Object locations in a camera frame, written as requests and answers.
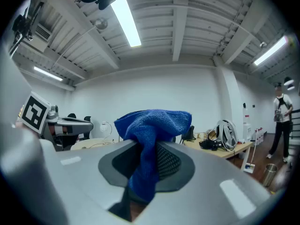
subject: ceiling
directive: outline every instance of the ceiling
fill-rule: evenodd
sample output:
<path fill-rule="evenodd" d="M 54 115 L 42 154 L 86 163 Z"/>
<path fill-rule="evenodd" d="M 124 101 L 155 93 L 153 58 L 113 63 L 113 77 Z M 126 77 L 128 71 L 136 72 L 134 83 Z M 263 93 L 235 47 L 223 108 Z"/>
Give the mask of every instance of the ceiling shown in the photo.
<path fill-rule="evenodd" d="M 127 0 L 142 43 L 133 48 L 111 6 L 100 11 L 95 3 L 32 0 L 30 12 L 39 1 L 45 2 L 40 24 L 52 33 L 48 48 L 43 53 L 22 44 L 14 58 L 19 64 L 31 62 L 51 71 L 64 83 L 76 85 L 118 70 L 152 65 L 213 66 L 214 55 L 270 83 L 300 74 L 295 46 L 278 51 L 258 67 L 253 65 L 283 35 L 292 34 L 273 5 L 269 10 L 255 9 L 265 1 Z M 105 30 L 93 29 L 100 17 L 108 21 Z M 266 48 L 260 48 L 262 41 Z"/>

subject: white wall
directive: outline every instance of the white wall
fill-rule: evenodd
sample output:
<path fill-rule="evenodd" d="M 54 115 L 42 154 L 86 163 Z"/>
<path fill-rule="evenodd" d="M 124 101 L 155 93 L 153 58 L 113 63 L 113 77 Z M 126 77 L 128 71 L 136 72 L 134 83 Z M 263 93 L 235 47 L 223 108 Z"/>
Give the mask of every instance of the white wall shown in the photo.
<path fill-rule="evenodd" d="M 274 87 L 269 83 L 246 75 L 235 73 L 242 104 L 246 103 L 253 131 L 262 127 L 264 132 L 275 133 Z"/>
<path fill-rule="evenodd" d="M 93 138 L 107 135 L 99 127 L 102 121 L 108 121 L 113 126 L 110 139 L 117 140 L 113 122 L 129 112 L 145 109 L 187 111 L 193 116 L 195 132 L 213 128 L 221 118 L 213 68 L 151 68 L 100 77 L 79 85 L 70 104 L 78 118 L 91 116 Z"/>
<path fill-rule="evenodd" d="M 224 65 L 220 57 L 213 57 L 217 66 L 217 78 L 222 103 L 222 118 L 232 121 L 236 127 L 237 138 L 243 138 L 243 110 L 238 83 L 233 71 Z"/>
<path fill-rule="evenodd" d="M 37 93 L 43 99 L 48 101 L 51 105 L 57 105 L 60 116 L 68 116 L 71 112 L 68 109 L 68 100 L 66 99 L 69 91 L 58 88 L 49 83 L 43 82 L 35 77 L 23 74 L 27 82 L 32 87 L 32 91 Z"/>

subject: lamp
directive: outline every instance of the lamp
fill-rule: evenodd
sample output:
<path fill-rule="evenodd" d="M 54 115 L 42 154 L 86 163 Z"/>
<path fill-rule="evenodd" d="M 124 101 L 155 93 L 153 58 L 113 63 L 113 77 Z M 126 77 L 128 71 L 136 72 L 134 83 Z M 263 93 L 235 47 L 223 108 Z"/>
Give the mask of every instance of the lamp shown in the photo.
<path fill-rule="evenodd" d="M 101 131 L 101 132 L 107 131 L 107 125 L 106 125 L 106 123 L 108 123 L 108 124 L 111 126 L 111 124 L 110 124 L 109 122 L 103 121 L 102 124 L 100 125 L 100 131 Z M 111 126 L 111 132 L 110 132 L 110 134 L 109 134 L 106 138 L 108 138 L 108 137 L 112 134 L 112 132 L 113 132 L 113 128 L 112 128 L 112 126 Z"/>
<path fill-rule="evenodd" d="M 287 86 L 287 89 L 288 89 L 288 90 L 292 90 L 292 89 L 294 89 L 294 88 L 295 88 L 295 87 L 294 87 L 293 84 L 290 84 L 290 85 Z"/>
<path fill-rule="evenodd" d="M 293 82 L 294 82 L 294 80 L 292 78 L 286 77 L 284 85 L 287 86 L 287 85 L 292 84 Z"/>
<path fill-rule="evenodd" d="M 95 21 L 95 24 L 96 28 L 98 28 L 99 30 L 104 30 L 107 28 L 108 26 L 108 22 L 105 18 L 103 17 L 100 17 L 98 18 L 96 21 Z"/>

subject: black pants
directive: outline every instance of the black pants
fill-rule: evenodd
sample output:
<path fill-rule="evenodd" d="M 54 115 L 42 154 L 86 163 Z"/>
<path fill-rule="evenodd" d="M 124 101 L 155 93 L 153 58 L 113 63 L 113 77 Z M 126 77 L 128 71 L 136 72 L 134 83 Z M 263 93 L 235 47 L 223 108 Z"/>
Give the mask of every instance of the black pants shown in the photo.
<path fill-rule="evenodd" d="M 289 156 L 290 121 L 276 123 L 274 142 L 269 153 L 273 155 L 276 151 L 282 132 L 284 140 L 283 156 L 286 158 Z"/>

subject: backpack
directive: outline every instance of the backpack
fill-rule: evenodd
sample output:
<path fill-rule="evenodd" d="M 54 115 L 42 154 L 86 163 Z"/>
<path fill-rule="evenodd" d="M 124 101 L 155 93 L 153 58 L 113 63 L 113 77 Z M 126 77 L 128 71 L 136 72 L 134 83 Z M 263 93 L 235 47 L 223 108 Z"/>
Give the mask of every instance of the backpack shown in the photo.
<path fill-rule="evenodd" d="M 280 121 L 281 111 L 279 109 L 280 109 L 281 105 L 285 105 L 286 108 L 287 108 L 287 110 L 290 109 L 290 107 L 284 101 L 284 96 L 285 95 L 283 94 L 281 98 L 276 97 L 278 99 L 278 101 L 279 101 L 279 104 L 278 104 L 277 110 L 275 111 L 275 117 L 274 117 L 274 121 L 275 122 L 279 122 Z M 290 118 L 290 121 L 292 121 L 292 115 L 291 114 L 289 114 L 289 118 Z"/>

